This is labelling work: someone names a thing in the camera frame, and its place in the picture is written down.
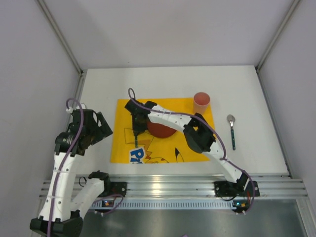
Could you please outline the red round plate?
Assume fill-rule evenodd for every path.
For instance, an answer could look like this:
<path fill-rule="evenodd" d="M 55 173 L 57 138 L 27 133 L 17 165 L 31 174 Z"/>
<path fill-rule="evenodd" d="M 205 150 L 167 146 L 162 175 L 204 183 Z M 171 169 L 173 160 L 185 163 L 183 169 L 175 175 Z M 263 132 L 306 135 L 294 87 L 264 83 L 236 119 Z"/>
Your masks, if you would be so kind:
<path fill-rule="evenodd" d="M 148 132 L 157 138 L 168 138 L 176 133 L 176 130 L 159 123 L 147 122 Z"/>

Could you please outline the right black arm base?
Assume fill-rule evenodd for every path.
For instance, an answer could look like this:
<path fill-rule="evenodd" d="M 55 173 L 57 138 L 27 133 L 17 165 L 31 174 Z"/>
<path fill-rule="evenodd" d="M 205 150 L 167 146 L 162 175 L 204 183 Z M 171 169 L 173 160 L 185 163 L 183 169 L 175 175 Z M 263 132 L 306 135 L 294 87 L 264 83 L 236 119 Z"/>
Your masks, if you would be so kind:
<path fill-rule="evenodd" d="M 214 182 L 214 191 L 215 196 L 219 198 L 260 196 L 258 183 L 256 181 L 253 181 L 252 183 L 248 182 L 246 188 L 239 187 L 237 183 L 216 181 Z"/>

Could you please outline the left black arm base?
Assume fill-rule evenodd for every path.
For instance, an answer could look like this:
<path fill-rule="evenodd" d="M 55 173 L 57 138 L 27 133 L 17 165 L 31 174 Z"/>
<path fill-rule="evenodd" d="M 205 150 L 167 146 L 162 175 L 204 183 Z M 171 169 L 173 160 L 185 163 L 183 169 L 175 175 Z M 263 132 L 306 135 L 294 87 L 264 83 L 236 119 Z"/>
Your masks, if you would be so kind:
<path fill-rule="evenodd" d="M 110 182 L 104 185 L 104 191 L 101 192 L 97 197 L 105 198 L 110 195 L 119 194 L 125 197 L 127 192 L 126 182 Z"/>

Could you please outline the yellow cartoon placemat cloth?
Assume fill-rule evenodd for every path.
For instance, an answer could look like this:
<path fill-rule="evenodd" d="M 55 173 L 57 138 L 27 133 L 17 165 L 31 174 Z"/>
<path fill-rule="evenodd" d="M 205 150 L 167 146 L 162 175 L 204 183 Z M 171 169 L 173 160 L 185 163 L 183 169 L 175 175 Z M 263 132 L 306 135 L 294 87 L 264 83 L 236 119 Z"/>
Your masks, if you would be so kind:
<path fill-rule="evenodd" d="M 110 161 L 112 163 L 152 164 L 204 162 L 210 159 L 193 152 L 181 132 L 168 138 L 157 138 L 148 131 L 138 136 L 138 148 L 132 130 L 132 116 L 125 105 L 128 99 L 118 99 Z"/>

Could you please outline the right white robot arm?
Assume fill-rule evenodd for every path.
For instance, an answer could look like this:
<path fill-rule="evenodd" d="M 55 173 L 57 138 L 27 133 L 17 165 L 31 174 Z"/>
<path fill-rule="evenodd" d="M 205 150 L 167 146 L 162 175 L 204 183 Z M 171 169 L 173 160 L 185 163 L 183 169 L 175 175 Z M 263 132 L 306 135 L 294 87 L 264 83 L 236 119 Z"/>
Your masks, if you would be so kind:
<path fill-rule="evenodd" d="M 244 192 L 247 187 L 255 189 L 249 174 L 227 159 L 226 148 L 215 130 L 201 114 L 190 115 L 167 110 L 155 102 L 145 104 L 130 99 L 125 108 L 132 115 L 133 130 L 141 133 L 148 121 L 164 125 L 184 134 L 188 147 L 195 153 L 217 162 L 228 184 L 237 191 Z"/>

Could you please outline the pink plastic cup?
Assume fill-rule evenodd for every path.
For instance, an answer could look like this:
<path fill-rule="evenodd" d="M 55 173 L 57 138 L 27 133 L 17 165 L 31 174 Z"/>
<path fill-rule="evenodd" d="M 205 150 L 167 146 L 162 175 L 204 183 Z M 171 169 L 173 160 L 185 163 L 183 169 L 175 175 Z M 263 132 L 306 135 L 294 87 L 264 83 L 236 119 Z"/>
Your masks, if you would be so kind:
<path fill-rule="evenodd" d="M 210 104 L 210 96 L 205 92 L 198 92 L 193 97 L 194 113 L 204 114 Z"/>

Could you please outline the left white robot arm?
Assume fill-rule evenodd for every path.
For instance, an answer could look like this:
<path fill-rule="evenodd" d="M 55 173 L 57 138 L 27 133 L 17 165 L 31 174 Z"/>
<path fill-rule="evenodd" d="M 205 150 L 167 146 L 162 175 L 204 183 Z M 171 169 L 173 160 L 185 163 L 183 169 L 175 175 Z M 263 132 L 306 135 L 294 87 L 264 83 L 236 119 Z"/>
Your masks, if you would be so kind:
<path fill-rule="evenodd" d="M 83 189 L 72 197 L 85 151 L 113 133 L 101 112 L 88 109 L 77 100 L 74 102 L 75 108 L 66 107 L 72 122 L 55 139 L 53 174 L 44 206 L 30 222 L 30 229 L 42 237 L 80 236 L 91 205 L 98 197 L 106 197 L 111 192 L 109 174 L 93 171 Z"/>

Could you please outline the spoon with green handle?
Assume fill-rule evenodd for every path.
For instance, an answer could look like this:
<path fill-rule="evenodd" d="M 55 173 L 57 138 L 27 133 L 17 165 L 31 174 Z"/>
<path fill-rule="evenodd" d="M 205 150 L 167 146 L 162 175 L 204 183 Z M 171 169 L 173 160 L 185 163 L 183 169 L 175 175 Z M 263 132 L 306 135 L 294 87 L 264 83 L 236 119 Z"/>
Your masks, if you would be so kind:
<path fill-rule="evenodd" d="M 227 121 L 229 122 L 230 129 L 231 129 L 232 148 L 233 148 L 233 151 L 235 151 L 236 150 L 236 142 L 235 142 L 234 123 L 235 123 L 236 119 L 233 115 L 229 114 L 227 116 Z"/>

